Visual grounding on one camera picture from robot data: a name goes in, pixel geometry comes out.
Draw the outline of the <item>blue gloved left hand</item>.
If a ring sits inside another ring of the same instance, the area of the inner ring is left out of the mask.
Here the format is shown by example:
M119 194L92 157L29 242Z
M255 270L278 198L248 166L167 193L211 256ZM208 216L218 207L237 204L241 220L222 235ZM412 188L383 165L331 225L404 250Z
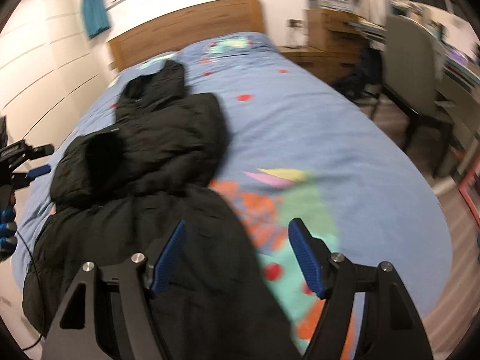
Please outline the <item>blue gloved left hand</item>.
M1 224L0 224L0 260L3 262L10 258L16 251L18 240L16 238L17 225L16 225L16 210L13 206L9 205L5 210L1 212Z

